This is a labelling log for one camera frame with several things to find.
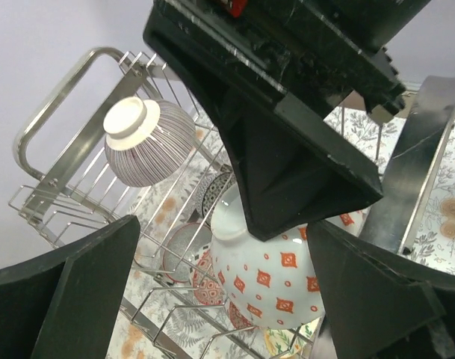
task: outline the dish rack handle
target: dish rack handle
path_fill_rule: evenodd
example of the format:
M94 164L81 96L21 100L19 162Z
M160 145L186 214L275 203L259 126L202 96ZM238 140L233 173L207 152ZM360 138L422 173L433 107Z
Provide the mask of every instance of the dish rack handle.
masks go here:
M28 119L28 122L18 132L13 143L13 156L18 166L21 167L27 174L41 181L45 174L30 165L26 156L26 149L31 139L40 131L41 127L53 115L59 105L67 98L72 89L79 83L79 80L91 68L94 61L103 55L108 55L117 61L122 70L126 72L131 69L134 61L130 61L127 54L112 47L99 47L91 49L72 67L72 69L64 76L52 92L40 104L34 114ZM153 96L160 96L148 82L144 83L147 86L148 92Z
M67 98L72 89L79 83L79 80L90 69L94 61L102 55L113 58L123 71L124 76L84 127L62 151L49 171L44 174L28 162L26 156L27 146L59 105ZM143 88L151 97L160 96L160 93L146 79L148 68L152 63L143 64L138 61L138 57L131 61L128 56L129 52L123 53L111 47L91 49L69 71L67 76L41 104L35 115L30 118L28 124L18 133L13 144L15 161L21 169L39 181L34 193L43 193L42 197L30 196L20 210L20 215L30 218L30 222L41 221L47 209L61 192L69 197L78 196L75 188L69 188L68 183L104 135L102 119L114 103L126 96L133 96L140 88ZM91 209L98 207L85 197L80 197L85 206L92 207ZM109 213L105 214L107 218L111 217Z

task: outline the stainless steel panel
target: stainless steel panel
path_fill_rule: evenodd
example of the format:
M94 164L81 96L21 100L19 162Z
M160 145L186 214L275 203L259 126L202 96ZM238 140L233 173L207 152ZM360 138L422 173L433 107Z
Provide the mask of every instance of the stainless steel panel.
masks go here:
M36 188L37 191L52 194L53 198L56 198L56 195L66 188L74 173L104 135L102 121L109 109L124 97L136 94L146 78L146 73L145 67L135 66L124 75L84 128L72 139L53 167L43 176ZM51 204L51 200L33 197L23 206L22 212L32 215L34 220L40 220Z
M393 253L411 250L455 118L455 78L423 83L383 177L384 198L359 238Z

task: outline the white bowl with red pattern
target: white bowl with red pattern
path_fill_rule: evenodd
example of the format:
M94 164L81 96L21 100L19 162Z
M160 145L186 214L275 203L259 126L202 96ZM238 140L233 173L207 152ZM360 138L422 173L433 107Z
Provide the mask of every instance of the white bowl with red pattern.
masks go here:
M362 213L329 221L357 235ZM266 242L258 240L247 230L238 185L234 185L215 206L211 230L214 273L232 303L250 322L262 328L288 329L323 315L306 225Z

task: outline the red patterned plate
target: red patterned plate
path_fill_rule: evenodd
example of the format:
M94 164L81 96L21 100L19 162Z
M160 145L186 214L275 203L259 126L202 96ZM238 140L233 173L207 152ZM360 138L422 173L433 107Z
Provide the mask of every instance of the red patterned plate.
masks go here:
M246 317L241 314L241 312L239 312L239 309L237 309L235 304L232 302L229 303L229 319L235 329L252 327L252 323L249 322Z
M197 262L197 269L194 270L192 277L192 285L197 288L194 290L194 296L199 303L204 305L219 305L223 303L223 290L217 281L204 275L205 272L208 272L210 276L215 277L211 263L211 252L206 251Z

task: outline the ceramic bowl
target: ceramic bowl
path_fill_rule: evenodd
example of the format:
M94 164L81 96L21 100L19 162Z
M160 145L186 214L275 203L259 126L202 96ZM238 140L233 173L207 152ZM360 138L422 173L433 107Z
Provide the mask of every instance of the ceramic bowl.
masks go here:
M196 190L196 209L197 212L205 218L206 224L211 224L212 212L209 210L213 207L216 199L232 185L235 184L235 175L231 171L215 174L207 174Z
M211 240L211 230L207 226L199 227L199 223L182 224L174 227L164 241L166 243L165 247L175 254L164 251L162 269L172 272L166 273L166 276L175 283L187 283L191 273L191 267L182 262L177 256L181 257L185 253L184 258L192 263L195 260L196 253L208 245Z
M208 273L211 277L214 276L212 269L212 258L208 248L203 248L204 253L196 260L196 268L191 273L191 284L197 288L194 290L194 297L200 304L204 305L219 305L223 303L223 290L216 280L213 280L205 275Z
M356 235L362 214L329 221ZM211 230L214 273L250 322L261 328L289 329L323 314L306 224L259 241L247 230L238 186L233 185L214 208Z
M154 185L189 156L195 126L189 114L163 99L127 97L104 119L105 154L111 169L131 187Z

